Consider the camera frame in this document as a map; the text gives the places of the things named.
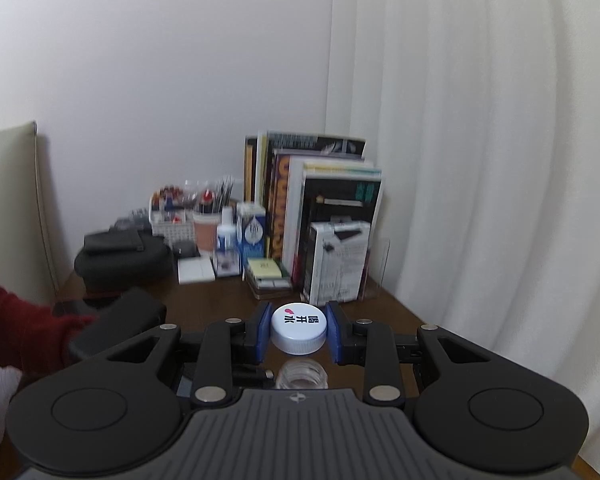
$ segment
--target red sweater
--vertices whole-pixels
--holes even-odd
[[[0,288],[0,366],[49,374],[69,365],[67,345],[93,320],[52,316],[51,309],[20,300]]]

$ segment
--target white bottle cap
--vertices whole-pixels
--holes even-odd
[[[234,236],[235,237],[235,225],[233,224],[218,224],[218,236]]]
[[[287,354],[311,354],[320,349],[326,337],[327,320],[310,304],[288,303],[271,316],[271,341]]]
[[[234,223],[234,208],[226,205],[222,208],[222,224],[231,225]]]

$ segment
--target small bottle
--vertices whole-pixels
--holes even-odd
[[[238,253],[234,224],[234,210],[231,206],[222,208],[222,223],[218,225],[218,240],[213,261],[218,277],[240,274],[240,254]]]
[[[184,181],[184,190],[182,191],[182,205],[185,209],[187,220],[193,220],[193,208],[196,203],[196,188],[192,180]]]
[[[154,193],[151,197],[151,222],[158,223],[162,221],[162,212],[160,211],[160,194]]]
[[[289,359],[276,377],[279,390],[326,390],[329,387],[327,372],[313,359]]]
[[[167,195],[167,198],[164,201],[164,221],[165,222],[173,222],[176,213],[173,206],[173,197],[171,195]]]

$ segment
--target plastic bottle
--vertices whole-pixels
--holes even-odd
[[[214,267],[218,277],[240,274],[240,254],[234,224],[234,210],[231,206],[222,208],[222,223],[218,225],[218,241],[214,251]]]
[[[279,390],[325,390],[329,387],[327,372],[313,359],[289,359],[276,377]]]

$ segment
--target blue gripper pad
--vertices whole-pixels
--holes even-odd
[[[334,363],[342,361],[342,342],[340,341],[340,327],[336,322],[336,318],[331,310],[331,305],[327,303],[325,309],[327,317],[327,343],[329,344],[329,352]]]
[[[273,307],[269,303],[264,309],[264,314],[260,318],[258,325],[258,339],[256,343],[256,361],[261,363],[264,361],[264,355],[267,353],[267,345],[269,344],[269,331],[271,328],[271,315]]]

